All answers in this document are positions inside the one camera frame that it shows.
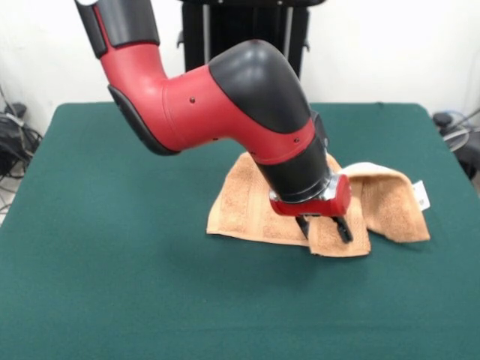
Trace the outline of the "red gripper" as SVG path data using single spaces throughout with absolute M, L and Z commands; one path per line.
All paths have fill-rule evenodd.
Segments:
M 331 218 L 343 243 L 349 244 L 353 235 L 343 217 L 350 206 L 352 191 L 346 175 L 333 175 L 326 189 L 319 195 L 305 202 L 287 203 L 273 191 L 269 191 L 269 202 L 274 212 L 281 216 L 296 217 L 301 233 L 309 239 L 310 216 L 319 215 Z

